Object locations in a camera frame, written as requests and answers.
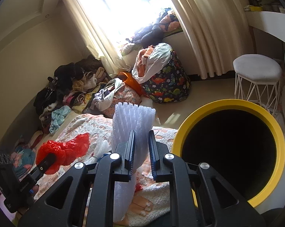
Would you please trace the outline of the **clothes on window sill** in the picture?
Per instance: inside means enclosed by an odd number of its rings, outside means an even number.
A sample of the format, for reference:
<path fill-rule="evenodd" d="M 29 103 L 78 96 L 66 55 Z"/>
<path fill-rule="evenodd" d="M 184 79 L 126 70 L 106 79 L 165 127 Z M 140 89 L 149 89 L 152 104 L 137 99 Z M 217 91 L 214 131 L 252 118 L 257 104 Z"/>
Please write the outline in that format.
<path fill-rule="evenodd" d="M 122 56 L 134 50 L 156 46 L 167 36 L 182 32 L 180 22 L 172 8 L 160 10 L 158 18 L 148 26 L 138 30 L 131 38 L 126 38 L 126 43 L 120 47 Z"/>

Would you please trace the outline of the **dark bag on desk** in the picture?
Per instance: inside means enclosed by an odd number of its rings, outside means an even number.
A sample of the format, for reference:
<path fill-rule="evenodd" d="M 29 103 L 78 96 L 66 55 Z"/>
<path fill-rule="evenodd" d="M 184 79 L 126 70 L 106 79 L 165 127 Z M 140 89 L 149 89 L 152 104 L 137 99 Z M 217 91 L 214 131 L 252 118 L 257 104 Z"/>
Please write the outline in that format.
<path fill-rule="evenodd" d="M 248 0 L 248 2 L 249 4 L 244 7 L 245 11 L 268 11 L 285 14 L 285 8 L 280 0 Z"/>

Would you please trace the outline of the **cream curtain left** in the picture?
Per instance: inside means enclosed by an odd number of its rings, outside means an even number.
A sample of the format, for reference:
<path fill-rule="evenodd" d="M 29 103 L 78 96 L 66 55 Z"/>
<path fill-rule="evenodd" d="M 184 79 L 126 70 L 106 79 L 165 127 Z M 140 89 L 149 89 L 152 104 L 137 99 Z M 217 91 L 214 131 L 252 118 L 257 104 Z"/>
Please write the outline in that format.
<path fill-rule="evenodd" d="M 114 32 L 117 19 L 110 14 L 103 0 L 63 0 L 81 38 L 90 53 L 103 64 L 111 75 L 130 71 L 117 49 Z"/>

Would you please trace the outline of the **yellow rimmed trash bin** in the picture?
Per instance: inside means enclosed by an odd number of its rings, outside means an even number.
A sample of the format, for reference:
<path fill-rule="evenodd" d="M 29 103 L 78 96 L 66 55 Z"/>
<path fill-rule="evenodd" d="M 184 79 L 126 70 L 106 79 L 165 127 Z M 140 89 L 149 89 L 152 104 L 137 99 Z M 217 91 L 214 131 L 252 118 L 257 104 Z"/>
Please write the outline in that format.
<path fill-rule="evenodd" d="M 285 167 L 280 125 L 246 100 L 217 100 L 195 110 L 180 125 L 172 152 L 192 164 L 208 163 L 254 208 L 268 202 Z"/>

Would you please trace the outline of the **cream curtain right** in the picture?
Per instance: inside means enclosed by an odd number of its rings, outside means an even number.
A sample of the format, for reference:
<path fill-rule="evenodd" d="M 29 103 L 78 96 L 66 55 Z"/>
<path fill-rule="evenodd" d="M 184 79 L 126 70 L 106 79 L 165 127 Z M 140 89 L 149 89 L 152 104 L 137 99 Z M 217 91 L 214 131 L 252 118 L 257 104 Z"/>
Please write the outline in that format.
<path fill-rule="evenodd" d="M 171 0 L 202 79 L 233 70 L 233 61 L 253 53 L 239 0 Z"/>

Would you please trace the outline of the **orange bag by bed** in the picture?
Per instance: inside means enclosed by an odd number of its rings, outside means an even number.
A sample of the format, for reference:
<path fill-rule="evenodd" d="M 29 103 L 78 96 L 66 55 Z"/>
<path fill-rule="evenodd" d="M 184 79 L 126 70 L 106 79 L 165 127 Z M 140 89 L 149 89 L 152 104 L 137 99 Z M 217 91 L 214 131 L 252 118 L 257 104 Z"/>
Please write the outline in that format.
<path fill-rule="evenodd" d="M 139 96 L 144 94 L 141 85 L 133 78 L 130 72 L 120 72 L 118 77 L 130 88 L 132 88 Z"/>

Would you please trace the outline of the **pile of clothes on bed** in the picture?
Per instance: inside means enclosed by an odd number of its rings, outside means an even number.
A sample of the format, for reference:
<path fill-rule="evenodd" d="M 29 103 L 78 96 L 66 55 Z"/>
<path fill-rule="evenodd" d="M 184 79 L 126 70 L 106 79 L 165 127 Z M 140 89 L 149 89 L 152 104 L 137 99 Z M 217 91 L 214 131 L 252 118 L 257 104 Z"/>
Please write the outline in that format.
<path fill-rule="evenodd" d="M 48 78 L 46 87 L 37 93 L 33 106 L 38 115 L 53 103 L 71 108 L 79 106 L 81 97 L 111 79 L 102 62 L 92 55 L 76 63 L 61 65 L 53 77 Z"/>

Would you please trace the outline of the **cream curtain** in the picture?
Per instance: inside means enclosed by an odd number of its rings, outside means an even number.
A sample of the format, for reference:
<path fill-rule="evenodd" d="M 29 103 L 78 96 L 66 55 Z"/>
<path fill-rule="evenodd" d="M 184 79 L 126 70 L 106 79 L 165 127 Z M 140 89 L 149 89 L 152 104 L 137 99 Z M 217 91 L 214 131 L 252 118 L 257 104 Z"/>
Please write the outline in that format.
<path fill-rule="evenodd" d="M 117 19 L 110 14 L 103 0 L 63 0 L 81 38 L 90 53 L 103 64 L 111 75 L 130 71 L 117 49 L 114 32 Z"/>
<path fill-rule="evenodd" d="M 239 0 L 171 0 L 202 79 L 233 70 L 233 61 L 253 53 Z"/>

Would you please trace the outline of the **white foam net sleeve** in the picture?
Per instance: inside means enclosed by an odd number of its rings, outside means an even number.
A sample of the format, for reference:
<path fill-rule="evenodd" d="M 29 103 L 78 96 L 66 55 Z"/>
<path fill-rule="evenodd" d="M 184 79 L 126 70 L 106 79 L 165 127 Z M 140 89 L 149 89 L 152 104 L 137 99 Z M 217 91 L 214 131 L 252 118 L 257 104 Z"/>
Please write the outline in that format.
<path fill-rule="evenodd" d="M 156 110 L 151 107 L 118 103 L 115 105 L 111 147 L 114 152 L 117 145 L 127 142 L 130 131 L 135 131 L 135 153 L 131 180 L 116 182 L 114 189 L 113 221 L 121 221 L 134 196 L 136 185 L 136 170 L 143 164 L 149 153 L 148 135 L 152 130 Z"/>

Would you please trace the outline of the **light blue crumpled garment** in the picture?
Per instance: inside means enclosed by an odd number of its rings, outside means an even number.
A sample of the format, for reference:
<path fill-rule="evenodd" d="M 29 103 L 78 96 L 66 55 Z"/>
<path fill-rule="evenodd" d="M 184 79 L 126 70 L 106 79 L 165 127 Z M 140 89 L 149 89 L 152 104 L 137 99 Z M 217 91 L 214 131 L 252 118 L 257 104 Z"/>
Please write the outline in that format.
<path fill-rule="evenodd" d="M 51 123 L 49 128 L 51 135 L 56 133 L 70 112 L 71 108 L 69 106 L 62 106 L 61 108 L 56 109 L 51 113 Z"/>

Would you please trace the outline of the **floral pink pillow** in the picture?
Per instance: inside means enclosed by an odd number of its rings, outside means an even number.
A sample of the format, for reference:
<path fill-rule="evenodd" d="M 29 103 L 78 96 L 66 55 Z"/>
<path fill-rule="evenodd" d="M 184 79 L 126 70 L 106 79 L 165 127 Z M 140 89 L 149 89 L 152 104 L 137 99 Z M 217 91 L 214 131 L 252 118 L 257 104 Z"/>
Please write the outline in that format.
<path fill-rule="evenodd" d="M 115 105 L 118 103 L 132 103 L 133 105 L 139 105 L 141 103 L 141 97 L 126 84 L 122 86 L 114 93 L 113 101 L 111 105 L 102 111 L 102 113 L 109 118 L 113 118 L 115 112 Z"/>

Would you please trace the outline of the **red plastic bag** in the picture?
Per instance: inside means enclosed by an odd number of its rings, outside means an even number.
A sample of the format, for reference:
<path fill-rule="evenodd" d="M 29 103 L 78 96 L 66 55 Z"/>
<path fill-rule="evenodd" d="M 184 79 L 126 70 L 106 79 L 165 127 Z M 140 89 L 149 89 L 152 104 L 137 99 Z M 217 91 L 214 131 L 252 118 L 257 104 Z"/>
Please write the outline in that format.
<path fill-rule="evenodd" d="M 79 134 L 67 142 L 49 140 L 39 148 L 36 165 L 39 165 L 48 154 L 54 154 L 56 160 L 45 172 L 47 175 L 52 175 L 60 169 L 60 166 L 68 166 L 75 159 L 86 155 L 89 146 L 89 133 Z"/>

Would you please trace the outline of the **peach white tufted bedspread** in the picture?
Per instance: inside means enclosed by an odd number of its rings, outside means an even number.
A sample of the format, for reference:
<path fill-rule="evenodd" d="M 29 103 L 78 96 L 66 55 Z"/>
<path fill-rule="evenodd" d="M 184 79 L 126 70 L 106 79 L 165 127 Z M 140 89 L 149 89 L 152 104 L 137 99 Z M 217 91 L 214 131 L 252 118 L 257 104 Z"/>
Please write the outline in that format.
<path fill-rule="evenodd" d="M 83 162 L 95 155 L 95 149 L 101 140 L 110 141 L 112 119 L 103 115 L 68 115 L 55 135 L 45 135 L 35 147 L 39 149 L 49 140 L 67 142 L 79 134 L 89 133 L 90 146 Z M 118 226 L 146 226 L 170 212 L 170 187 L 167 182 L 156 183 L 151 173 L 150 159 L 146 158 L 136 171 L 136 186 L 133 200 Z"/>

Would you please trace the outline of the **white vanity desk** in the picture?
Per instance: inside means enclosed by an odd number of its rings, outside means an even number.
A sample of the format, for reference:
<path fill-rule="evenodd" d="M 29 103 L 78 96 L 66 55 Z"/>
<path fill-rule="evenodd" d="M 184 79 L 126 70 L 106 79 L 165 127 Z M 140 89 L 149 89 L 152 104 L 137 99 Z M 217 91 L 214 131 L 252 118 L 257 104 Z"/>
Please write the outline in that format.
<path fill-rule="evenodd" d="M 269 11 L 246 11 L 248 24 L 285 43 L 285 14 Z"/>

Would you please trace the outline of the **white plastic bag with clothes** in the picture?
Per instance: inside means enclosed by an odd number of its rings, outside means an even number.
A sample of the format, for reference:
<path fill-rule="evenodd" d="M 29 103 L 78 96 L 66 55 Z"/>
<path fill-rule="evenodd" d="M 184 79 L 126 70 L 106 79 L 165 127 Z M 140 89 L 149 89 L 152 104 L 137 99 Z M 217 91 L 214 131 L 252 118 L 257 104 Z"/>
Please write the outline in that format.
<path fill-rule="evenodd" d="M 143 84 L 168 64 L 172 58 L 171 53 L 172 47 L 167 43 L 141 49 L 132 69 L 133 78 Z"/>

